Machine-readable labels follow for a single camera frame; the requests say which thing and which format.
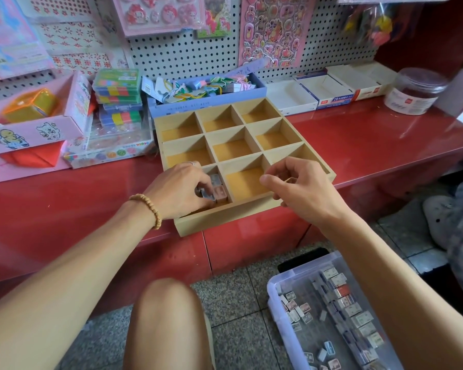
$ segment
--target wooden compartment organizer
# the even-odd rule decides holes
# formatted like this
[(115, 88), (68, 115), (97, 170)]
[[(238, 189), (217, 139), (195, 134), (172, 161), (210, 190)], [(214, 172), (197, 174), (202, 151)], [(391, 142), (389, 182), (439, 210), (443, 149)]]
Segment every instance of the wooden compartment organizer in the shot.
[(154, 119), (163, 169), (199, 161), (219, 174), (228, 201), (175, 220), (186, 236), (280, 205), (259, 177), (273, 163), (293, 156), (318, 161), (329, 180), (336, 174), (268, 99), (177, 113)]

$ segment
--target clear plastic storage box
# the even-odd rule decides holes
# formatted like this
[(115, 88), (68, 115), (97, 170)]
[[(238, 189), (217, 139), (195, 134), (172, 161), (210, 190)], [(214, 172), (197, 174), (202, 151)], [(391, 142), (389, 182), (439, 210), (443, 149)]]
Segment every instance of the clear plastic storage box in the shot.
[(295, 370), (403, 370), (339, 252), (272, 277), (268, 294)]

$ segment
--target pink sticker sheet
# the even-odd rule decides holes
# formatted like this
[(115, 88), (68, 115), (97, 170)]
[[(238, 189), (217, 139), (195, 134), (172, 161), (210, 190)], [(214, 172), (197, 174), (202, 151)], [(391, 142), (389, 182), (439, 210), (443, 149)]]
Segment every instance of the pink sticker sheet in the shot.
[(300, 64), (316, 0), (242, 0), (238, 65), (268, 58), (267, 68)]

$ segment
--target right hand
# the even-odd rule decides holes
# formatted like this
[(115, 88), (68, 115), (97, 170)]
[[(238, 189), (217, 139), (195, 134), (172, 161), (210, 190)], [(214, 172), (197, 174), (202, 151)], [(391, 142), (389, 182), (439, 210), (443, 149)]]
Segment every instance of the right hand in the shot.
[(267, 169), (260, 182), (275, 200), (283, 199), (282, 206), (321, 230), (351, 212), (317, 161), (286, 157)]

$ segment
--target leg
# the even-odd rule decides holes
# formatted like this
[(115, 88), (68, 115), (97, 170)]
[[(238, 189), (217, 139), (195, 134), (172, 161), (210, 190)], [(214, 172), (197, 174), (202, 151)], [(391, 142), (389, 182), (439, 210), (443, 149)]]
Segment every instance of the leg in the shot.
[(123, 368), (213, 368), (204, 311), (190, 287), (174, 279), (146, 287), (130, 317)]

